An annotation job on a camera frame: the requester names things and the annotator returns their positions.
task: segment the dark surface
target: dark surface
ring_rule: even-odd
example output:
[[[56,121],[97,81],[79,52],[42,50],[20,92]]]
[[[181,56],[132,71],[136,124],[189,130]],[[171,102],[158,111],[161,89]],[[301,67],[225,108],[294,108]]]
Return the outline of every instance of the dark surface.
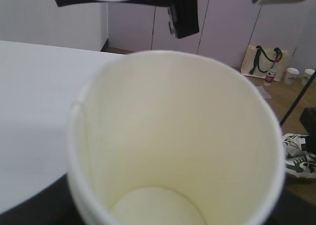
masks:
[[[300,122],[309,135],[316,136],[316,108],[305,108],[300,117]]]
[[[283,191],[264,225],[315,224],[316,206]],[[0,215],[0,225],[84,225],[77,212],[66,175],[33,198]]]

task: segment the white sneaker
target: white sneaker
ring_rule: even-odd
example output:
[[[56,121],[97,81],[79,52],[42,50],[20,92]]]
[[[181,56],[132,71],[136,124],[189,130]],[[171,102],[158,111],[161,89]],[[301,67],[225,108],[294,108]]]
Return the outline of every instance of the white sneaker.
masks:
[[[316,155],[306,153],[285,160],[285,172],[295,178],[316,179]]]
[[[283,146],[285,149],[285,157],[295,157],[298,155],[305,155],[305,151],[302,150],[302,144],[305,144],[305,138],[298,134],[285,134],[283,135]]]

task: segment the baseboard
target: baseboard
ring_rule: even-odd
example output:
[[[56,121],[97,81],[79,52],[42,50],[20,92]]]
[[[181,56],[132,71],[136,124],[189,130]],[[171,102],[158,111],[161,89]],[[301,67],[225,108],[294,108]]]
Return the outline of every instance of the baseboard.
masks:
[[[107,41],[105,42],[105,44],[103,45],[101,52],[106,52],[105,50],[109,47],[109,39],[107,39]]]

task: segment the black object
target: black object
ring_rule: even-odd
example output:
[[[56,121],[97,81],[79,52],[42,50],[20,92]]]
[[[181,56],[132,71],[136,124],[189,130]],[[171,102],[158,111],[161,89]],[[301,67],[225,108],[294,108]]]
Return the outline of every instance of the black object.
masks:
[[[93,2],[106,2],[101,0],[55,0],[58,7]],[[199,32],[198,27],[198,0],[126,0],[122,3],[134,3],[154,5],[159,7],[168,7],[170,17],[169,27],[171,34],[177,38]]]
[[[292,113],[292,111],[294,110],[294,108],[296,107],[296,105],[298,104],[298,102],[301,100],[301,98],[303,97],[303,95],[305,94],[306,90],[309,88],[309,86],[311,85],[311,83],[314,81],[316,77],[316,71],[314,72],[314,74],[311,76],[311,78],[307,81],[307,83],[305,84],[304,88],[302,89],[302,91],[300,92],[300,94],[297,96],[297,98],[295,99],[295,101],[293,102],[292,106],[290,107],[290,109],[287,111],[287,113],[285,114],[285,116],[282,118],[282,120],[280,121],[280,126],[283,126],[283,124],[285,123],[286,119],[290,116],[290,114]]]
[[[316,108],[305,108],[300,117],[300,122],[309,135],[316,136]]]

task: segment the white paper cup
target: white paper cup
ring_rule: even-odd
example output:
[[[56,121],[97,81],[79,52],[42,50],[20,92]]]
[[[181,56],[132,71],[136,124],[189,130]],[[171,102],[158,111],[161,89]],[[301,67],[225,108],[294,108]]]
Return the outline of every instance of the white paper cup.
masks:
[[[296,68],[288,68],[286,70],[286,75],[284,78],[284,83],[286,84],[292,84],[294,82],[294,79],[299,75],[299,71]]]
[[[312,75],[314,74],[314,72],[315,72],[315,71],[312,70],[312,69],[306,69],[306,70],[304,71],[304,76],[303,76],[303,78],[302,78],[301,84],[302,84],[302,85],[307,84],[308,80],[312,77]]]
[[[283,185],[271,108],[242,75],[197,55],[107,64],[76,100],[68,136],[88,225],[261,225]]]

